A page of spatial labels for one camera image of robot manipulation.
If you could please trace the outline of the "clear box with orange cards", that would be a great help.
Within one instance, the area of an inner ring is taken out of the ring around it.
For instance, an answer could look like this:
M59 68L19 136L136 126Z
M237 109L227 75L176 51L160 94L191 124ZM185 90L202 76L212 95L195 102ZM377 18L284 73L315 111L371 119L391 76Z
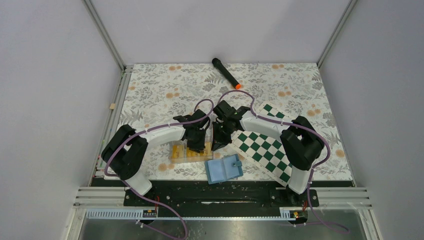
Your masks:
M201 152L195 152L187 147L186 141L171 141L169 143L169 160L172 164L205 162L214 158L212 151L212 138L207 136L205 138L205 149Z

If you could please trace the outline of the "blue card holder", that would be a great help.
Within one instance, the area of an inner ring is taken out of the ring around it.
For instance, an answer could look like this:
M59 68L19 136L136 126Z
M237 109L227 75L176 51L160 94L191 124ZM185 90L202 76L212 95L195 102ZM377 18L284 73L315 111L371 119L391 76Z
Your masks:
M238 154L221 159L211 159L204 163L209 185L227 182L244 175Z

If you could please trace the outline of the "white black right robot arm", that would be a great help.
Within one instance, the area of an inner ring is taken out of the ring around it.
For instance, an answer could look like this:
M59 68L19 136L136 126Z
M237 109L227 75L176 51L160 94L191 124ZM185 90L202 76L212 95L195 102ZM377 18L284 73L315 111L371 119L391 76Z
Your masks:
M213 112L216 120L212 123L212 151L232 143L232 134L236 131L254 132L275 139L282 144L284 155L292 165L287 201L299 206L307 199L305 190L312 165L321 155L325 143L305 117L298 116L285 122L277 117L258 115L247 106L235 109L224 100L213 108Z

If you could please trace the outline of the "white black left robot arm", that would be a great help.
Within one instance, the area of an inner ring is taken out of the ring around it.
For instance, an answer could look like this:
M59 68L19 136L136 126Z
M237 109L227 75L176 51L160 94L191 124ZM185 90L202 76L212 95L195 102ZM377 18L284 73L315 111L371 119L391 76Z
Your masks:
M100 154L106 163L105 175L118 177L127 186L136 191L136 199L144 206L152 204L155 192L152 183L142 171L142 162L147 150L157 146L186 141L194 151L205 149L206 129L211 123L210 117L198 109L193 114L178 115L169 123L136 132L130 125L122 125Z

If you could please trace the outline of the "green white checkered board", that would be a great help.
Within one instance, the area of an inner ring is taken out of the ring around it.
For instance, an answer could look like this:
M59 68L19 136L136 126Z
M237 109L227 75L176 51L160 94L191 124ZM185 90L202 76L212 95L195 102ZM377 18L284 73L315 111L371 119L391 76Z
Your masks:
M230 145L242 155L259 173L246 170L248 176L273 179L286 186L292 173L292 164L286 157L283 145L278 140L262 133L238 131Z

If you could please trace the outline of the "black marker orange tip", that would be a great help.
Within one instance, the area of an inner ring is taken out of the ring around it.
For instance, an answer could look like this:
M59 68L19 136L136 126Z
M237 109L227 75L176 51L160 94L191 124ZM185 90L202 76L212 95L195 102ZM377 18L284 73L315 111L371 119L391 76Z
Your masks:
M227 68L218 58L213 58L211 63L236 90L239 90L241 88L242 85L235 79L235 77L227 70Z

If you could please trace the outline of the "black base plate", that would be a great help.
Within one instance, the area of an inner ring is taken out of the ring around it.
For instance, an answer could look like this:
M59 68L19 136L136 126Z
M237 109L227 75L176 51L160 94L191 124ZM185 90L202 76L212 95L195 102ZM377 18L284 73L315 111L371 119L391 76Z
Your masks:
M235 204L236 206L299 207L319 206L315 191L295 193L276 181L235 180L209 184L204 180L153 180L144 195L177 209L184 205Z

